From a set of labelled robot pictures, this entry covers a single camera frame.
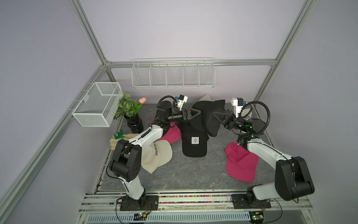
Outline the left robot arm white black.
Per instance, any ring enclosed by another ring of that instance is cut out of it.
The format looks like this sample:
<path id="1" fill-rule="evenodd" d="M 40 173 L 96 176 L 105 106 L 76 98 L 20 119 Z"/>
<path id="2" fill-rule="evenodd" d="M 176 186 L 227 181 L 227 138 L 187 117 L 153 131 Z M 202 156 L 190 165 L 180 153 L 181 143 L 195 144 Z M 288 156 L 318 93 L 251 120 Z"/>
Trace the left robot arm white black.
<path id="1" fill-rule="evenodd" d="M 156 107 L 156 114 L 152 124 L 137 137 L 128 141 L 121 139 L 117 142 L 115 154 L 110 160 L 107 169 L 122 181 L 125 189 L 125 198 L 140 206 L 145 201 L 145 189 L 138 177 L 141 169 L 142 150 L 163 137 L 171 128 L 172 122 L 190 121 L 201 111 L 194 108 L 182 108 L 184 101 L 174 98 L 173 102 L 166 101 L 165 96 Z"/>

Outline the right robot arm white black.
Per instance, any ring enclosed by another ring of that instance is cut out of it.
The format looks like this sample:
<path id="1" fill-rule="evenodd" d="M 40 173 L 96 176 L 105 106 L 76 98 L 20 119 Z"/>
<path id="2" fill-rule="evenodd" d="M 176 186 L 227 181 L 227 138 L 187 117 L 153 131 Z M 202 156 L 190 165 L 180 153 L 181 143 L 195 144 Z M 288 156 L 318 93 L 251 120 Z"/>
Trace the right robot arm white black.
<path id="1" fill-rule="evenodd" d="M 248 106 L 259 104 L 264 107 L 267 120 L 251 118 L 246 120 L 242 112 Z M 250 151 L 268 163 L 275 170 L 274 182 L 252 186 L 247 189 L 247 202 L 268 199 L 298 201 L 300 197 L 311 195 L 315 187 L 305 159 L 292 157 L 259 141 L 269 125 L 271 114 L 269 108 L 261 101 L 251 101 L 242 105 L 234 105 L 234 111 L 226 111 L 222 106 L 214 109 L 212 115 L 228 130 L 238 129 L 244 134 L 238 135 L 237 143 L 246 151 Z"/>

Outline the cream cap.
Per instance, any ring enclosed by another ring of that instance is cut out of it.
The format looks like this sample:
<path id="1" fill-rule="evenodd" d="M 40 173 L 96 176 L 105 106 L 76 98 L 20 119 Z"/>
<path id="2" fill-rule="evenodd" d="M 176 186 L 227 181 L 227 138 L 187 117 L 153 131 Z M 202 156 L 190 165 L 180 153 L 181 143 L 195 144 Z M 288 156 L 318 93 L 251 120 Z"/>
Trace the cream cap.
<path id="1" fill-rule="evenodd" d="M 205 96 L 201 97 L 199 101 L 212 101 L 212 98 L 210 95 L 206 94 Z"/>
<path id="2" fill-rule="evenodd" d="M 252 111 L 253 108 L 246 108 L 241 112 L 241 118 L 248 120 L 250 118 L 252 118 Z"/>
<path id="3" fill-rule="evenodd" d="M 142 151 L 141 166 L 152 174 L 172 159 L 172 147 L 166 140 L 152 143 Z"/>

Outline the black cap with white label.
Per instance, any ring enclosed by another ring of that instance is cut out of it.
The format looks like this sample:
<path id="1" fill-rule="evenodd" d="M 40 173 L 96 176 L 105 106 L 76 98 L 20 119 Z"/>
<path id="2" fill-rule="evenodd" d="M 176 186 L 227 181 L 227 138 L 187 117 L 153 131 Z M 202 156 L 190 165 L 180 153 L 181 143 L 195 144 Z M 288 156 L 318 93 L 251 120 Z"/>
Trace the black cap with white label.
<path id="1" fill-rule="evenodd" d="M 182 152 L 187 157 L 200 158 L 207 154 L 209 139 L 205 132 L 193 128 L 189 123 L 180 126 Z"/>

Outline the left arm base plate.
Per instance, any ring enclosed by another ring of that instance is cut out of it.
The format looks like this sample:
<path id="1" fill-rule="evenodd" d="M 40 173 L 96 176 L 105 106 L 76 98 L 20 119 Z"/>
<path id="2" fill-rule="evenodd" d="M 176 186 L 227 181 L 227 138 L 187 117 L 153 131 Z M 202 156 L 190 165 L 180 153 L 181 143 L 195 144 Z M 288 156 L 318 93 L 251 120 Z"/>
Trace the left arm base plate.
<path id="1" fill-rule="evenodd" d="M 132 199 L 129 196 L 121 198 L 120 211 L 157 211 L 159 205 L 159 196 L 142 196 L 139 200 Z"/>

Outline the pink cap right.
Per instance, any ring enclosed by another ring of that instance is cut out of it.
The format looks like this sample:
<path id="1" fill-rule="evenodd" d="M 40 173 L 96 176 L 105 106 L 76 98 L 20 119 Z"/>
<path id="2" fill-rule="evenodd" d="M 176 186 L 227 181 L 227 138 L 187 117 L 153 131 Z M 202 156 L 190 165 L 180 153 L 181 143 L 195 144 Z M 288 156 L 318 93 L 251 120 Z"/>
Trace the pink cap right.
<path id="1" fill-rule="evenodd" d="M 227 173 L 232 178 L 252 183 L 255 180 L 259 157 L 236 142 L 230 143 L 225 148 L 225 152 L 227 155 Z"/>

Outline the pink cap left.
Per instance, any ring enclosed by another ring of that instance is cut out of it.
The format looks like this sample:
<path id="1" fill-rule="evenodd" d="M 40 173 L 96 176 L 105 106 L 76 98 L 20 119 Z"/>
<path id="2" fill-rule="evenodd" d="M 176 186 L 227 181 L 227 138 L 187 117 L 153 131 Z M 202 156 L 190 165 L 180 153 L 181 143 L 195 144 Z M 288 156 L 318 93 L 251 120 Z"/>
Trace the pink cap left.
<path id="1" fill-rule="evenodd" d="M 163 122 L 155 121 L 155 119 L 152 119 L 152 124 L 162 125 L 164 126 L 164 128 L 168 128 L 168 131 L 155 142 L 168 141 L 170 144 L 172 144 L 181 139 L 181 131 L 174 122 L 163 123 Z"/>

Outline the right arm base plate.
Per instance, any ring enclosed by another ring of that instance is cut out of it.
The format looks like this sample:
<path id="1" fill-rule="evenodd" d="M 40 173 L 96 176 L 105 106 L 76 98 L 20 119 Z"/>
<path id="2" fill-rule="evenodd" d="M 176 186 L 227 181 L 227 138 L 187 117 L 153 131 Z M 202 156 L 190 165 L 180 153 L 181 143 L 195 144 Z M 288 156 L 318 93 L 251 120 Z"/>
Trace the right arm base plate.
<path id="1" fill-rule="evenodd" d="M 258 200 L 251 194 L 233 194 L 230 197 L 234 209 L 270 209 L 269 200 Z"/>

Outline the pink tulip flower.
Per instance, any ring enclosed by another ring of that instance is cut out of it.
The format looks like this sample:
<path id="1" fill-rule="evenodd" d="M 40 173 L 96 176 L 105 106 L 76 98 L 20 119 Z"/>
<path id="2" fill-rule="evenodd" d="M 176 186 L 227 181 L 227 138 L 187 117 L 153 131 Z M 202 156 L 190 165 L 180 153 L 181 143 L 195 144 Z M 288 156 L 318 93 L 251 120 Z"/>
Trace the pink tulip flower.
<path id="1" fill-rule="evenodd" d="M 144 104 L 147 101 L 147 98 L 140 98 L 139 102 L 140 104 Z"/>

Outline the cream cap front left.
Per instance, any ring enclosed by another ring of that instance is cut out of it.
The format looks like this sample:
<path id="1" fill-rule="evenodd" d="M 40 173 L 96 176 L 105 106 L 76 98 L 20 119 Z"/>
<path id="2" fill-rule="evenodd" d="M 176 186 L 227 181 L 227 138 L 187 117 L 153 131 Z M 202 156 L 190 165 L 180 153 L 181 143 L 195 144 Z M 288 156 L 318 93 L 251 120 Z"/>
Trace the cream cap front left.
<path id="1" fill-rule="evenodd" d="M 142 151 L 141 166 L 152 174 L 172 159 L 172 147 L 166 140 L 152 143 Z"/>

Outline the green circuit board right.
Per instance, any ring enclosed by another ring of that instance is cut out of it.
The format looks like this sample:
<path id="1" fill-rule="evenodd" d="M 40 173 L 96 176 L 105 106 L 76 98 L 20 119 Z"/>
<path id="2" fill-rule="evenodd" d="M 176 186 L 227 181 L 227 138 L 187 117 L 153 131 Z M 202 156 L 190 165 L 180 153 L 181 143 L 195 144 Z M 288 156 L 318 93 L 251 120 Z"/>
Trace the green circuit board right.
<path id="1" fill-rule="evenodd" d="M 262 211 L 249 212 L 250 223 L 262 223 L 264 221 L 264 213 Z"/>

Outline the pink cap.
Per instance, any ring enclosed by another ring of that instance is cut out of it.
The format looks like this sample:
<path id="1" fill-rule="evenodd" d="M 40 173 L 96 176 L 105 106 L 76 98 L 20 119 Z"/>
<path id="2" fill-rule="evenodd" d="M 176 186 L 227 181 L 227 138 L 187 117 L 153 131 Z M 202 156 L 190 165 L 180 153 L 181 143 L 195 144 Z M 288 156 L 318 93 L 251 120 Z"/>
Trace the pink cap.
<path id="1" fill-rule="evenodd" d="M 230 143 L 225 148 L 225 152 L 227 155 L 227 173 L 232 178 L 252 183 L 255 180 L 259 157 L 236 142 Z"/>
<path id="2" fill-rule="evenodd" d="M 163 122 L 155 121 L 155 119 L 152 119 L 152 124 L 162 125 L 164 126 L 164 128 L 168 128 L 168 131 L 155 142 L 168 141 L 170 144 L 172 144 L 181 139 L 181 131 L 174 122 L 163 123 Z"/>

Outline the cream cap back centre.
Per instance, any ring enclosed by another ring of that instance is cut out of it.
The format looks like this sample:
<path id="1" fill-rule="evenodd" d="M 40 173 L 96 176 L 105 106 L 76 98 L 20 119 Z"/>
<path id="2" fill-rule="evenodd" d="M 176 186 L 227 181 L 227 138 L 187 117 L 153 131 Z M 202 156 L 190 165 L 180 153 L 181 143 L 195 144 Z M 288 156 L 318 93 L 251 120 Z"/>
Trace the cream cap back centre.
<path id="1" fill-rule="evenodd" d="M 212 101 L 212 98 L 210 95 L 206 94 L 205 96 L 201 97 L 199 101 Z"/>

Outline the black plant pot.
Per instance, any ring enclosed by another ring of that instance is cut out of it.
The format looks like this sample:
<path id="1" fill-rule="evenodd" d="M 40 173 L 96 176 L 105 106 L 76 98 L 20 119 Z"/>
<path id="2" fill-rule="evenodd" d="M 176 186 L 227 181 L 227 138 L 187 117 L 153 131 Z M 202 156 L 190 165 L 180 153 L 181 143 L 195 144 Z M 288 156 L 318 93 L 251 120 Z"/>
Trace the black plant pot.
<path id="1" fill-rule="evenodd" d="M 136 114 L 134 117 L 124 116 L 127 121 L 127 126 L 131 129 L 133 133 L 141 133 L 144 130 L 142 119 L 139 114 Z"/>

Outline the green circuit board left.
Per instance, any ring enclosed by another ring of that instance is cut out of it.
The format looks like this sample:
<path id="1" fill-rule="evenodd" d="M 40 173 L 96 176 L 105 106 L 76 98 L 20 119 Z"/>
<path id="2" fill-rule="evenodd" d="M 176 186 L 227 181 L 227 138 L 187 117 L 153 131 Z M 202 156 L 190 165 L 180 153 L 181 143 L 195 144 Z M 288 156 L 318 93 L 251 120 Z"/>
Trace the green circuit board left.
<path id="1" fill-rule="evenodd" d="M 147 218 L 146 213 L 135 213 L 133 215 L 133 221 L 144 221 Z"/>

